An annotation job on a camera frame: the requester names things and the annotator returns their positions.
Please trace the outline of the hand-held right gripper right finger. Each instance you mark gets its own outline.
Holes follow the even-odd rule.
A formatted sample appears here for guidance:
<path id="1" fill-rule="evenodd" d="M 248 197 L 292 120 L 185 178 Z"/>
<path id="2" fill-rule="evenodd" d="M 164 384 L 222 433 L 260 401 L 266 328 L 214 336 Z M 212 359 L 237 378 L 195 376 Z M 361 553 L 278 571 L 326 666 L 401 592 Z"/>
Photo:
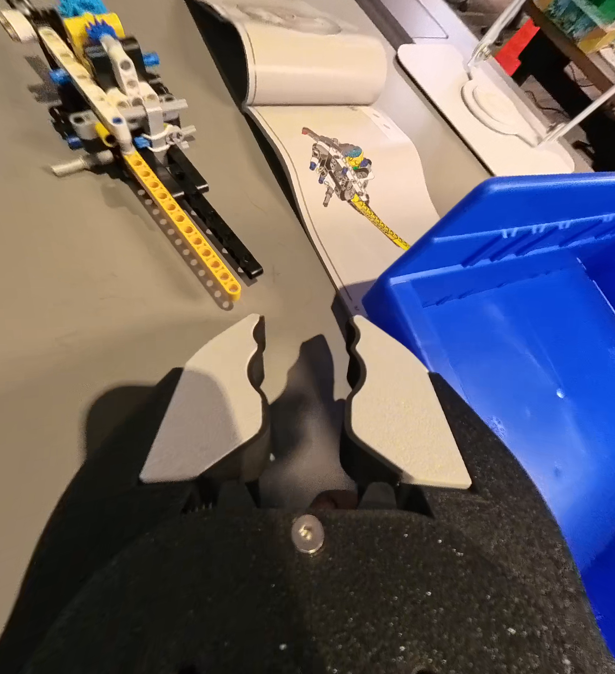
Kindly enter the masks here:
<path id="1" fill-rule="evenodd" d="M 347 325 L 351 392 L 343 467 L 359 484 L 386 481 L 467 490 L 472 479 L 430 378 L 412 351 L 364 316 Z"/>

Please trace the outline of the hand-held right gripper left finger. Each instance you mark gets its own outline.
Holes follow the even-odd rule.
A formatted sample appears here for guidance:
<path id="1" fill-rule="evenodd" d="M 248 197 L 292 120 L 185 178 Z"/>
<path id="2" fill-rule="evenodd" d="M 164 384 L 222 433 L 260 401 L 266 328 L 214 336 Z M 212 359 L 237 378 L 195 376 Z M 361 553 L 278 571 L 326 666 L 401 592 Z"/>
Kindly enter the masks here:
<path id="1" fill-rule="evenodd" d="M 250 314 L 185 363 L 140 471 L 143 484 L 259 479 L 271 454 L 265 327 Z"/>

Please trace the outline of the blue plastic bin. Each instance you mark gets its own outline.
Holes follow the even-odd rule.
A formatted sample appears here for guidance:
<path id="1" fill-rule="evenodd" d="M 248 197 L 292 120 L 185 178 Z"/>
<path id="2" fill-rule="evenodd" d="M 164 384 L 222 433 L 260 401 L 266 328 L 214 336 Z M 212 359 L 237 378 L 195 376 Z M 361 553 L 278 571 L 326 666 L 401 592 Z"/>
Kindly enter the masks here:
<path id="1" fill-rule="evenodd" d="M 615 173 L 485 181 L 363 307 L 528 472 L 615 657 Z"/>

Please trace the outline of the yellow and black lego model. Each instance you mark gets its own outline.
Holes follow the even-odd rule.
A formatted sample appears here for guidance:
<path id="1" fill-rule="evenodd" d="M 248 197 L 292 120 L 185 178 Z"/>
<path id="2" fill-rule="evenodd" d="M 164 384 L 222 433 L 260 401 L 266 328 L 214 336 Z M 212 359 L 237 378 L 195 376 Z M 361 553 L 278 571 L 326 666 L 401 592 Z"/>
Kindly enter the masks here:
<path id="1" fill-rule="evenodd" d="M 209 184 L 185 153 L 196 133 L 181 123 L 188 104 L 157 73 L 159 56 L 103 1 L 7 4 L 0 23 L 13 41 L 41 49 L 57 94 L 52 125 L 76 152 L 50 172 L 121 177 L 217 305 L 231 310 L 263 268 L 206 197 Z"/>

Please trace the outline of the red block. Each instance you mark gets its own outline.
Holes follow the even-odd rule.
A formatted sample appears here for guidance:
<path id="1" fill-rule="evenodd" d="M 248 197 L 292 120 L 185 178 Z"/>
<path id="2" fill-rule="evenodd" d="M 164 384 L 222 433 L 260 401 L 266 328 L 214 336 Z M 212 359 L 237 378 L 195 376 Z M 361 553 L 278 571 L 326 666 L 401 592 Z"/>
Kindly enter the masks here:
<path id="1" fill-rule="evenodd" d="M 509 77 L 521 66 L 521 54 L 536 36 L 539 27 L 528 19 L 497 52 L 495 60 Z"/>

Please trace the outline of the clear acrylic stand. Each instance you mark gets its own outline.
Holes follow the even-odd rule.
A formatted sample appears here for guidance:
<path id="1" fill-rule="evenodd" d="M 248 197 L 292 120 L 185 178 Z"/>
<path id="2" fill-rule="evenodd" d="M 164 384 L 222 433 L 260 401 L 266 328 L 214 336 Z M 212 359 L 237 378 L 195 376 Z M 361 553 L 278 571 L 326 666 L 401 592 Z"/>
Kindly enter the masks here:
<path id="1" fill-rule="evenodd" d="M 578 126 L 591 114 L 600 109 L 615 97 L 615 84 L 596 98 L 580 114 L 565 124 L 556 125 L 548 130 L 544 136 L 538 135 L 532 127 L 523 120 L 514 104 L 498 89 L 486 86 L 475 76 L 476 67 L 491 56 L 491 46 L 496 42 L 503 29 L 514 19 L 522 8 L 523 1 L 512 1 L 499 14 L 488 31 L 481 37 L 474 48 L 464 68 L 467 82 L 461 89 L 463 102 L 474 117 L 486 127 L 505 136 L 515 136 L 522 139 L 530 147 L 541 147 L 560 139 L 569 130 Z"/>

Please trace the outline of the wooden shelf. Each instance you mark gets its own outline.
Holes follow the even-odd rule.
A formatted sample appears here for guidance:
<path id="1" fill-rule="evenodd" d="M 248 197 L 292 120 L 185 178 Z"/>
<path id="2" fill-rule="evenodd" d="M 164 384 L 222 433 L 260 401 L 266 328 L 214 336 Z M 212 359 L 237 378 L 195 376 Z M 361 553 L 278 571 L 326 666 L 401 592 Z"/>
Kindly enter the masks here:
<path id="1" fill-rule="evenodd" d="M 542 12 L 538 1 L 525 1 L 525 13 L 531 18 L 540 32 L 554 45 L 570 63 L 576 66 L 592 87 L 600 94 L 615 85 L 615 71 L 610 65 L 603 63 L 594 54 L 585 54 Z M 615 112 L 615 95 L 604 106 L 609 106 Z"/>

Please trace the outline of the colourful printed box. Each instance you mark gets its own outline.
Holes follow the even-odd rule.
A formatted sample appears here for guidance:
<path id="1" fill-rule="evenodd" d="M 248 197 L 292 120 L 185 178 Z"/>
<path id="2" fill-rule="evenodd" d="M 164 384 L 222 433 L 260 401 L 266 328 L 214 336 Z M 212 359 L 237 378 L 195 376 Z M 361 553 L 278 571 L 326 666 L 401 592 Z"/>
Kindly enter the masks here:
<path id="1" fill-rule="evenodd" d="M 615 29 L 615 1 L 534 1 L 535 6 L 565 36 L 578 43 L 594 31 Z"/>

